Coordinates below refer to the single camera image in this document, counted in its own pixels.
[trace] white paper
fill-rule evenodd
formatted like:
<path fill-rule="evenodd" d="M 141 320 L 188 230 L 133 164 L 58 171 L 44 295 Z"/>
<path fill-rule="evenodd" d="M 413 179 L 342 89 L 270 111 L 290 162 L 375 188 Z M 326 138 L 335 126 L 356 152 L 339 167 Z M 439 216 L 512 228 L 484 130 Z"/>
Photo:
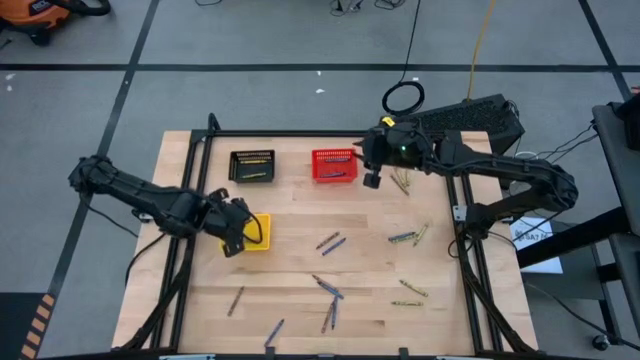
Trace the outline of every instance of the white paper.
<path fill-rule="evenodd" d="M 523 217 L 520 220 L 511 224 L 511 237 L 513 239 L 522 235 L 527 230 L 532 227 L 540 224 L 545 219 L 540 218 L 532 218 L 532 217 Z M 514 244 L 518 250 L 526 248 L 529 245 L 533 245 L 540 240 L 544 240 L 549 236 L 553 235 L 551 232 L 551 224 L 546 222 L 542 224 L 539 228 L 531 231 L 524 237 L 520 238 L 520 240 L 516 240 Z M 562 274 L 562 263 L 560 263 L 559 258 L 553 258 L 546 261 L 543 261 L 538 264 L 534 264 L 531 266 L 527 266 L 524 269 L 520 269 L 522 272 L 532 272 L 532 273 L 543 273 L 543 274 Z"/>

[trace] red basket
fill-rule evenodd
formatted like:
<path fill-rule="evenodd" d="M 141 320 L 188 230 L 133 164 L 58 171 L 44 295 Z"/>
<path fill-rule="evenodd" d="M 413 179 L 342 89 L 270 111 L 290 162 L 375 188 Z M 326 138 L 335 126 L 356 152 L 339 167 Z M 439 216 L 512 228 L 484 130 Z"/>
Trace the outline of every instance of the red basket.
<path fill-rule="evenodd" d="M 318 149 L 311 151 L 311 164 L 313 165 L 313 179 L 317 182 L 352 182 L 358 177 L 358 164 L 354 149 Z M 336 159 L 347 159 L 344 162 L 331 162 Z M 344 175 L 336 177 L 322 177 L 328 174 Z"/>

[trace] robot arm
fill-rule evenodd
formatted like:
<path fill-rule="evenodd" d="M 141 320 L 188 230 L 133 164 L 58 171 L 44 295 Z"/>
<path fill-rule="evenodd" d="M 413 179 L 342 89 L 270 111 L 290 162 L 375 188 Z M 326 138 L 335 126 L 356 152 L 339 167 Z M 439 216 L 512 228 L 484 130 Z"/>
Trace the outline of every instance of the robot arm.
<path fill-rule="evenodd" d="M 478 174 L 528 183 L 531 188 L 490 205 L 471 204 L 454 209 L 457 221 L 476 238 L 486 238 L 496 221 L 520 218 L 536 209 L 563 211 L 572 208 L 578 197 L 574 179 L 561 167 L 545 160 L 513 159 L 506 156 L 473 151 L 464 144 L 445 137 L 433 143 L 412 123 L 394 124 L 383 121 L 371 128 L 356 145 L 362 147 L 364 166 L 372 172 L 365 175 L 364 185 L 378 188 L 383 165 L 436 173 L 441 176 Z"/>
<path fill-rule="evenodd" d="M 251 213 L 241 198 L 225 201 L 227 190 L 203 196 L 189 189 L 160 187 L 115 168 L 106 157 L 80 159 L 69 175 L 80 195 L 108 194 L 153 217 L 160 231 L 177 238 L 200 231 L 224 241 L 226 257 L 244 250 L 244 226 Z"/>

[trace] orange striped tape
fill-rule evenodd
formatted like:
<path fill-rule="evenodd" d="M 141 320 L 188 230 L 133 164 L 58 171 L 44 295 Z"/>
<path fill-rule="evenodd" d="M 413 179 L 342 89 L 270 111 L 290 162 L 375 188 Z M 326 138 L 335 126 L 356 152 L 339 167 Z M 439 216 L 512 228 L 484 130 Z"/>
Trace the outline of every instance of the orange striped tape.
<path fill-rule="evenodd" d="M 42 297 L 33 320 L 31 320 L 31 328 L 27 332 L 27 337 L 22 345 L 20 359 L 35 359 L 38 356 L 38 350 L 40 350 L 44 332 L 47 329 L 47 325 L 49 325 L 55 302 L 56 299 L 50 294 L 45 294 Z"/>

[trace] wooden tabletop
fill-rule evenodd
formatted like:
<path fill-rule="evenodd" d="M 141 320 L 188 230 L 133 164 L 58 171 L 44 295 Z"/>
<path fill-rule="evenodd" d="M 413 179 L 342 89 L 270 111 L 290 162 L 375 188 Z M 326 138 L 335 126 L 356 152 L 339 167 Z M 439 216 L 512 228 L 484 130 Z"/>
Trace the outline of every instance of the wooden tabletop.
<path fill-rule="evenodd" d="M 164 134 L 154 183 L 179 186 L 189 135 Z M 473 354 L 460 267 L 447 255 L 454 233 L 444 178 L 411 172 L 409 197 L 391 181 L 388 167 L 378 190 L 362 185 L 361 165 L 353 183 L 314 183 L 311 150 L 350 148 L 355 140 L 214 139 L 205 191 L 225 187 L 232 197 L 245 198 L 254 213 L 271 214 L 271 248 L 227 259 L 218 239 L 198 235 L 180 352 L 264 353 L 266 338 L 284 318 L 271 344 L 281 354 L 394 355 L 399 347 L 412 355 Z M 463 141 L 476 151 L 490 149 L 485 133 L 463 133 Z M 231 151 L 264 149 L 276 152 L 273 183 L 237 185 L 227 179 Z M 193 178 L 195 187 L 197 176 Z M 497 179 L 472 176 L 471 183 L 477 202 L 501 197 Z M 458 197 L 464 203 L 459 181 Z M 429 228 L 418 246 L 387 241 L 394 234 L 418 231 L 425 222 Z M 492 230 L 510 238 L 506 225 Z M 346 236 L 346 242 L 321 256 L 316 245 L 335 231 Z M 143 225 L 136 251 L 158 234 L 155 225 Z M 114 346 L 131 338 L 158 301 L 168 243 L 159 243 L 133 267 Z M 484 241 L 484 248 L 496 305 L 524 341 L 537 347 L 513 248 L 494 237 Z M 321 328 L 333 297 L 311 274 L 345 296 L 335 330 L 325 334 Z M 405 288 L 400 279 L 425 289 L 429 297 Z M 233 316 L 227 317 L 241 286 L 246 287 L 244 294 Z M 420 300 L 424 306 L 393 306 L 394 300 Z M 483 342 L 490 348 L 485 312 L 477 303 Z M 162 344 L 168 344 L 172 319 L 173 309 L 165 320 Z"/>

